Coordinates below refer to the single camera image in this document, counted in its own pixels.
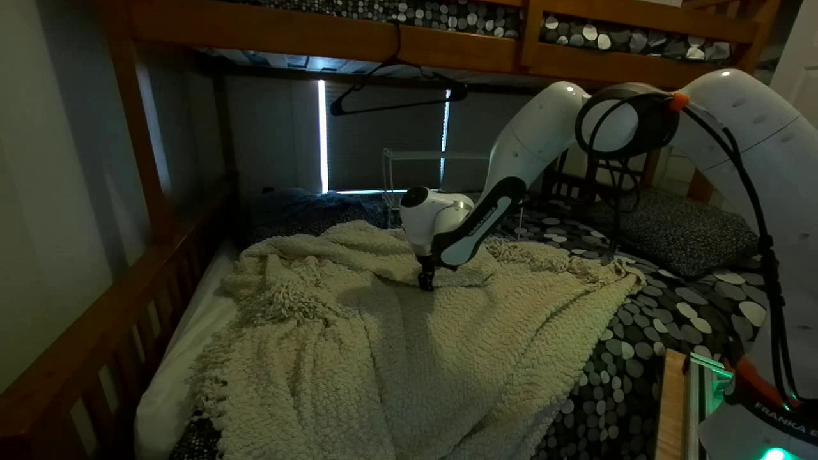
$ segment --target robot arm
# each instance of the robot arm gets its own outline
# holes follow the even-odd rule
[[[532,183],[567,146],[587,94],[578,84],[555,83],[526,103],[490,148],[483,197],[408,189],[402,199],[403,232],[423,264],[419,284],[433,289],[434,268],[469,264],[488,230],[508,216]]]
[[[578,143],[595,155],[631,151],[649,138],[649,126],[653,138],[667,137],[667,146],[692,158],[761,235],[766,322],[752,353],[737,363],[737,393],[745,393],[745,405],[722,406],[702,425],[709,455],[752,459],[785,445],[797,459],[815,459],[818,132],[787,101],[737,70],[711,73],[677,94],[653,94],[653,109],[669,105],[681,114],[677,124],[647,124],[639,97],[591,101],[582,109],[587,119],[580,114],[578,120]]]

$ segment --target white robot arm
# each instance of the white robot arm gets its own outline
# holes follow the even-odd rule
[[[722,443],[716,441],[713,459],[759,455],[759,443],[789,445],[792,454],[818,459],[815,400],[805,400],[818,392],[818,362],[810,359],[818,346],[818,278],[812,278],[818,273],[818,132],[745,73],[711,73],[672,94],[647,84],[622,84],[594,97],[567,83],[548,87],[498,137],[486,193],[476,207],[452,195],[439,197],[424,189],[406,195],[402,220],[423,261],[423,287],[433,287],[434,267],[463,267],[535,176],[571,143],[595,156],[677,148],[754,230],[766,227],[777,250],[777,259],[771,254],[766,259],[766,282],[774,278],[771,321],[754,346],[754,367],[745,362],[748,370],[738,376],[738,383],[748,386],[761,406],[757,411],[747,406],[754,411],[745,418],[747,425],[716,427]],[[770,226],[757,217],[754,197]],[[789,321],[785,330],[782,299],[787,299]],[[780,359],[789,356],[787,339],[797,363],[796,376],[782,376]],[[803,400],[796,396],[796,381],[805,383]],[[789,432],[782,425],[770,429],[771,419],[789,425]]]
[[[402,226],[423,264],[419,287],[433,289],[434,268],[469,264],[486,232],[520,206],[532,183],[572,146],[587,92],[555,83],[529,101],[490,148],[483,197],[439,195],[415,188],[402,199]]]

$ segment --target pillow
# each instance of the pillow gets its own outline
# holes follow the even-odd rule
[[[276,193],[241,206],[235,247],[242,250],[272,235],[310,232],[320,235],[346,220],[368,220],[387,227],[387,207],[380,195],[307,195]]]
[[[622,213],[618,235],[613,235],[613,207],[607,203],[580,213],[580,220],[685,278],[757,254],[757,235],[738,216],[663,193],[644,193],[637,211]]]

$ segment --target cream knit blanket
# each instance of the cream knit blanket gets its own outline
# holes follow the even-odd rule
[[[433,295],[416,271],[365,224],[249,248],[195,383],[226,459],[529,459],[639,289],[543,243],[486,241]]]

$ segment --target upper bunk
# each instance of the upper bunk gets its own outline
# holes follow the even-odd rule
[[[305,70],[356,75],[365,64],[398,60],[498,84],[572,80],[587,87],[649,83],[669,89],[718,68],[752,73],[777,6],[780,0],[126,0],[123,22],[140,43],[242,51],[250,64],[272,70],[290,70],[292,57],[320,57],[330,64]]]

